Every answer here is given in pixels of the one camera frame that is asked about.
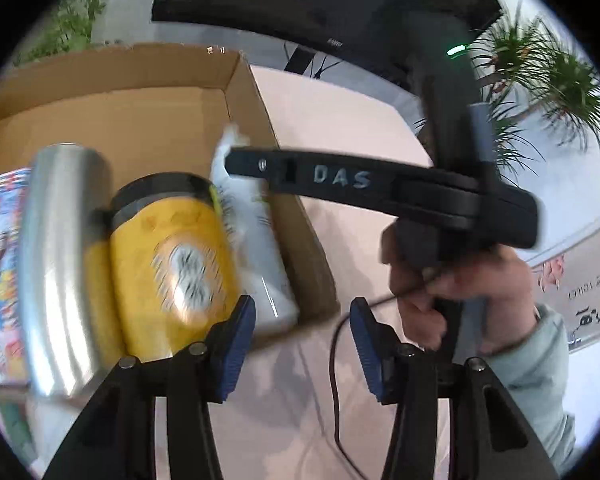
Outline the pale green sleeve forearm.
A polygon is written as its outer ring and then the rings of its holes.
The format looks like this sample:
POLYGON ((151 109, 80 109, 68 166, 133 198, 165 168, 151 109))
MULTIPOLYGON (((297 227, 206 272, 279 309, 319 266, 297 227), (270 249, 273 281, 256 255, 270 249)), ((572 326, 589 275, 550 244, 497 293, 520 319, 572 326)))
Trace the pale green sleeve forearm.
POLYGON ((486 362, 528 420, 558 474, 578 457, 576 421, 564 409, 569 350, 562 316, 536 307, 536 326, 521 344, 486 362))

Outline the person's right hand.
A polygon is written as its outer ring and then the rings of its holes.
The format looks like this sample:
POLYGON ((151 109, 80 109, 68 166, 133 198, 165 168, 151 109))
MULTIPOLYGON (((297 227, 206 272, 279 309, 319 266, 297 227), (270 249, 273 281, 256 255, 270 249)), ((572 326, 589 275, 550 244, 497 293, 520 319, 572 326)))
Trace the person's right hand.
POLYGON ((479 351, 493 354, 524 341, 536 325, 532 275, 513 248, 500 245, 451 266, 425 283, 422 274, 399 256, 396 229, 388 226, 380 239, 380 261, 390 266, 389 289, 398 297, 404 336, 437 350, 448 331, 434 300, 486 300, 479 351))

